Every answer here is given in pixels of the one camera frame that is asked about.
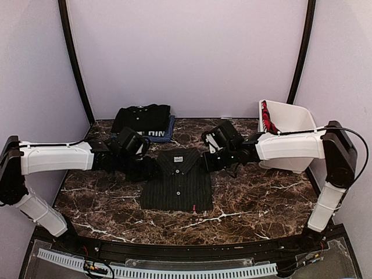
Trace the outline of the blue checkered shirt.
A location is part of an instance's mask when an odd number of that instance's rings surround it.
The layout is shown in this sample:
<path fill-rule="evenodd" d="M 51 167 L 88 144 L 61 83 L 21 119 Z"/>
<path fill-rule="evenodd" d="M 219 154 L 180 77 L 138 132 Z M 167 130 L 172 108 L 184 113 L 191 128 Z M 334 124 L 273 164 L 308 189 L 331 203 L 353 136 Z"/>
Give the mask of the blue checkered shirt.
<path fill-rule="evenodd" d="M 175 116 L 170 115 L 169 122 L 165 131 L 144 131 L 142 136 L 155 143 L 168 143 L 173 136 Z"/>

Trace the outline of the black white lettered shirt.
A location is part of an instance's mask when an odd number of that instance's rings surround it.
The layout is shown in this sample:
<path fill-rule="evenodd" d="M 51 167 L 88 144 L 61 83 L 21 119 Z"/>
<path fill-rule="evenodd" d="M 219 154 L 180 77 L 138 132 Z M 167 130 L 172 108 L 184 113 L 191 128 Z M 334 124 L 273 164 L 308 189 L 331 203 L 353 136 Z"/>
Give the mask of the black white lettered shirt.
<path fill-rule="evenodd" d="M 170 138 L 173 133 L 173 129 L 167 129 L 166 131 L 139 131 L 140 135 L 150 138 Z"/>

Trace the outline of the black pinstriped long sleeve shirt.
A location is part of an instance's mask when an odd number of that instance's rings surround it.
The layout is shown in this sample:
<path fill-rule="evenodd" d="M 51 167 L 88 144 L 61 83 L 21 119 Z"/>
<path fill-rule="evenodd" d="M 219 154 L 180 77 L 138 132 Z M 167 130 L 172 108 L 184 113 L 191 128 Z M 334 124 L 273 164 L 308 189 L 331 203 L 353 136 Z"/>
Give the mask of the black pinstriped long sleeve shirt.
<path fill-rule="evenodd" d="M 213 209 L 210 174 L 202 168 L 197 148 L 161 151 L 156 162 L 161 176 L 143 187 L 142 209 L 197 213 Z"/>

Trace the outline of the black button shirt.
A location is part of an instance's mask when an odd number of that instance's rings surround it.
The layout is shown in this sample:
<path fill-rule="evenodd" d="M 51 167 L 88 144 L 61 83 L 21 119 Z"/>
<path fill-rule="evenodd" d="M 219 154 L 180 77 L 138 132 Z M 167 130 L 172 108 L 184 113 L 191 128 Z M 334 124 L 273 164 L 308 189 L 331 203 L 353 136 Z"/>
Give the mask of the black button shirt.
<path fill-rule="evenodd" d="M 134 131 L 164 131 L 170 117 L 169 105 L 151 104 L 120 108 L 113 122 L 111 133 L 119 133 L 125 127 Z"/>

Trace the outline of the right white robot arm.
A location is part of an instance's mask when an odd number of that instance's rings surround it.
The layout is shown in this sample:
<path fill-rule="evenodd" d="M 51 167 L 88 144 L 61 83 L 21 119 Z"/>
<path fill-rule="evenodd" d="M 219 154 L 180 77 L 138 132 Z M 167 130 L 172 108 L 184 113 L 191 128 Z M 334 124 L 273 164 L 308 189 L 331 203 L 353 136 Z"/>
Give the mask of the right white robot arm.
<path fill-rule="evenodd" d="M 208 172 L 232 165 L 258 163 L 264 169 L 293 173 L 305 171 L 313 161 L 325 162 L 325 184 L 307 221 L 307 230 L 297 238 L 296 246 L 309 252 L 319 243 L 324 231 L 348 192 L 362 174 L 356 170 L 357 150 L 349 135 L 362 142 L 357 132 L 331 121 L 326 126 L 300 131 L 264 129 L 245 138 L 228 120 L 202 134 L 209 151 L 203 153 L 203 166 Z"/>

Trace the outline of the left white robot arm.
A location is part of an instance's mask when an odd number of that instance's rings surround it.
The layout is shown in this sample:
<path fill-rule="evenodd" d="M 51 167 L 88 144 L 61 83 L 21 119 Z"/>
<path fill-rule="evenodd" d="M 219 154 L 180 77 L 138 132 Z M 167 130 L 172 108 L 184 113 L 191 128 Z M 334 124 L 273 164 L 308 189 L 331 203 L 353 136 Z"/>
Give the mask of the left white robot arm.
<path fill-rule="evenodd" d="M 10 136 L 1 152 L 1 206 L 13 206 L 59 238 L 69 253 L 82 241 L 67 217 L 51 206 L 47 182 L 69 170 L 121 172 L 129 181 L 159 177 L 156 160 L 146 156 L 149 142 L 137 134 L 124 139 L 86 138 L 69 143 L 32 143 Z"/>

